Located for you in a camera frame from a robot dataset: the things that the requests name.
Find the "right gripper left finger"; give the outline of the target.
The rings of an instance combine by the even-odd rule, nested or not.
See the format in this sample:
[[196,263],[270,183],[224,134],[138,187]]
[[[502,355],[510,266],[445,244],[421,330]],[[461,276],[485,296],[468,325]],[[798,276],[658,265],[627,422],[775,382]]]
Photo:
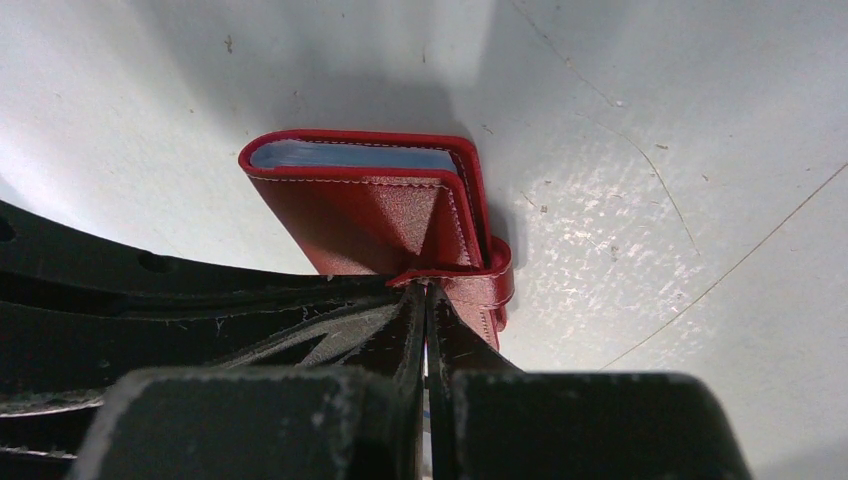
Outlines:
[[416,479],[423,286],[327,366],[157,368],[106,394],[72,479]]

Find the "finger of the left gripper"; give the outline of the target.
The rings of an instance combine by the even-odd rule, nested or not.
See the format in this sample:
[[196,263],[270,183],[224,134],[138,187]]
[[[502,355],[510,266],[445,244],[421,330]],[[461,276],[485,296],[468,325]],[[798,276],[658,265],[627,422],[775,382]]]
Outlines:
[[199,302],[103,291],[1,300],[1,413],[91,408],[123,375],[158,367],[316,366],[384,327],[396,291]]
[[382,276],[291,275],[192,261],[120,244],[1,204],[1,299],[105,317],[302,300],[386,299]]

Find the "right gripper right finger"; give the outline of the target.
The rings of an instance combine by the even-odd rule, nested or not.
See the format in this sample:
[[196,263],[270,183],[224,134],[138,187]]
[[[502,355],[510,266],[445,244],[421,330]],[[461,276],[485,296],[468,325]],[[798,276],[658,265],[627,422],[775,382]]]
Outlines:
[[446,294],[425,300],[439,479],[747,479],[724,410],[679,372],[539,373],[506,360]]

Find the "red leather card holder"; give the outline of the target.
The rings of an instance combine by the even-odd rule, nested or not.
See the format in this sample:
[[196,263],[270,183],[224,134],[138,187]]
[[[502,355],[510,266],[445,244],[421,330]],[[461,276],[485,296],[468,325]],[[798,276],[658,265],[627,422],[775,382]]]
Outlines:
[[318,273],[434,282],[498,345],[515,290],[512,252],[492,232],[471,141],[295,129],[256,138],[238,162]]

